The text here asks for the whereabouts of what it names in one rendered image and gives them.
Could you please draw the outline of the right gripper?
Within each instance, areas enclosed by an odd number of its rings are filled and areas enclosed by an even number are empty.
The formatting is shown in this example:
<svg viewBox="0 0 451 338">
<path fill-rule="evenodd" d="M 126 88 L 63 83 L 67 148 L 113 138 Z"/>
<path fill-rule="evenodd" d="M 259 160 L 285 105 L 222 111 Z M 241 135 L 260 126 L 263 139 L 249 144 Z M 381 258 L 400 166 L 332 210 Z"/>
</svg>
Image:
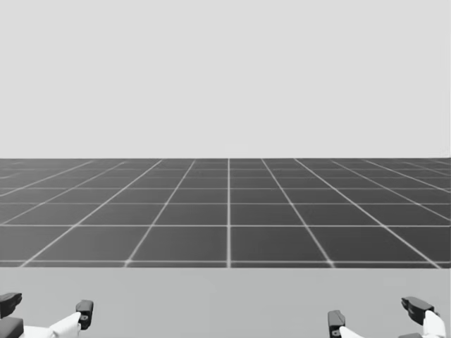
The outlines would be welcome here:
<svg viewBox="0 0 451 338">
<path fill-rule="evenodd" d="M 398 338 L 445 338 L 445 323 L 433 305 L 414 296 L 401 298 L 401 304 L 409 318 L 422 327 L 422 333 L 402 334 Z M 339 310 L 329 311 L 327 319 L 329 338 L 360 338 L 346 327 L 345 316 Z"/>
</svg>

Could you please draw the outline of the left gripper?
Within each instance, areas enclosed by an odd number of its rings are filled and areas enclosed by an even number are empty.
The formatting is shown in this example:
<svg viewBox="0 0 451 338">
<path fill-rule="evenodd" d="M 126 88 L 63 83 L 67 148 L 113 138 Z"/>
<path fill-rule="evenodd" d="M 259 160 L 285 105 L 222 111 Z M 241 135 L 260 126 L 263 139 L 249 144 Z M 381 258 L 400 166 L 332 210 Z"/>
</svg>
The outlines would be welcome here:
<svg viewBox="0 0 451 338">
<path fill-rule="evenodd" d="M 80 333 L 92 324 L 94 302 L 83 299 L 75 306 L 74 313 L 49 328 L 25 325 L 22 318 L 8 317 L 22 298 L 16 292 L 0 295 L 0 338 L 80 338 Z"/>
</svg>

